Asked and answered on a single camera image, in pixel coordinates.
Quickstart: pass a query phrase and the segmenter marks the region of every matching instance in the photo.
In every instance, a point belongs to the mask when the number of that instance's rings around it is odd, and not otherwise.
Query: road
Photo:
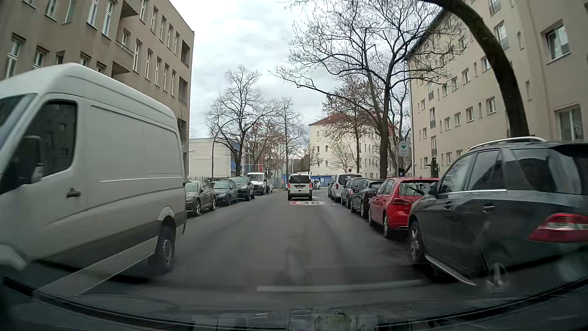
[[[314,200],[323,204],[293,205],[274,190],[192,217],[172,272],[148,282],[110,280],[89,294],[235,309],[446,298],[430,286],[415,290],[431,281],[411,265],[405,236],[384,239],[325,189]]]

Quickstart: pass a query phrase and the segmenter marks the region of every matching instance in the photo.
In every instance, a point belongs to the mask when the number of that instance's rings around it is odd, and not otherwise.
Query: white van
[[[55,296],[149,258],[173,268],[185,231],[177,121],[79,64],[0,81],[0,268]]]
[[[308,198],[312,201],[312,181],[309,174],[291,174],[288,177],[288,201]]]

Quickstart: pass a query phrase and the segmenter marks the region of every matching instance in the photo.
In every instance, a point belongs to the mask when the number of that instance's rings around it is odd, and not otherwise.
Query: lamp post
[[[244,120],[245,118],[247,118],[247,117],[243,116],[243,117],[237,117],[237,118],[233,118],[232,120],[229,120],[229,121],[225,122],[223,125],[221,125],[221,126],[219,127],[219,129],[218,129],[218,131],[217,131],[217,132],[220,132],[220,131],[221,131],[221,129],[222,129],[223,127],[225,127],[225,125],[227,125],[227,124],[231,123],[232,121],[236,121],[236,120]],[[212,153],[211,153],[211,178],[215,178],[215,142],[216,142],[216,139],[217,139],[217,138],[218,138],[218,135],[216,135],[216,134],[212,136]]]

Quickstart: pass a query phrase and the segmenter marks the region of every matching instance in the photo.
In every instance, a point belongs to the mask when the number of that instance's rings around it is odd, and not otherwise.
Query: car taillight
[[[406,205],[412,204],[412,201],[404,200],[401,198],[395,198],[394,201],[392,201],[392,204],[394,206],[406,206]]]
[[[588,241],[588,216],[572,213],[552,214],[531,233],[529,240],[544,243]]]

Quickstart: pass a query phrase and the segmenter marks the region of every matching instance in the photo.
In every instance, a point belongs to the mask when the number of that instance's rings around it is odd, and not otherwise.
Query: red hatchback
[[[389,237],[391,230],[407,230],[412,204],[422,198],[429,191],[429,186],[437,181],[438,178],[417,177],[387,179],[369,201],[370,225],[376,223],[383,226],[385,237]]]

